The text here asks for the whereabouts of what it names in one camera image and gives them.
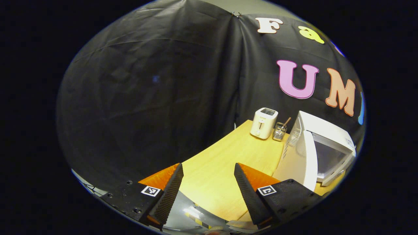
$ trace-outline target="pink letter u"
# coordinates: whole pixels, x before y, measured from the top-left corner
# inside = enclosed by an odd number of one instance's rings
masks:
[[[293,70],[297,67],[296,63],[289,60],[278,60],[277,65],[280,67],[279,85],[282,91],[292,97],[298,99],[307,99],[312,96],[315,90],[315,76],[319,69],[308,64],[302,65],[306,71],[306,85],[303,89],[293,86]]]

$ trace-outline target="yellow and black tape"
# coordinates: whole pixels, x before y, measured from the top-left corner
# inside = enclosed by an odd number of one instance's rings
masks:
[[[191,214],[189,214],[189,213],[185,213],[185,215],[187,216],[187,217],[189,217],[190,219],[192,219],[194,222],[196,222],[197,224],[199,224],[199,225],[201,225],[201,226],[203,226],[203,227],[205,227],[205,228],[207,228],[207,229],[210,229],[212,226],[210,226],[210,225],[208,225],[208,224],[205,224],[205,223],[203,223],[201,220],[199,220],[198,218],[196,218],[196,217],[194,217],[193,215],[191,215]]]

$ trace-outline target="wire basket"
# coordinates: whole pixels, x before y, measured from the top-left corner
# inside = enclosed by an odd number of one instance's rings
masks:
[[[282,141],[287,131],[287,126],[284,123],[276,123],[273,131],[273,140]]]

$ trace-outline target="white microwave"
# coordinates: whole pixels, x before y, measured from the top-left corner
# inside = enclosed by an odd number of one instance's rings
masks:
[[[319,117],[299,111],[273,177],[294,179],[313,191],[328,186],[356,157],[349,133]]]

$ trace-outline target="screw hole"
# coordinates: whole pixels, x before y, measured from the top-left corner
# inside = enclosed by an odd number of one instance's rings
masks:
[[[279,214],[283,214],[285,212],[286,212],[286,209],[284,209],[284,208],[281,208],[277,211],[277,213],[279,213]]]

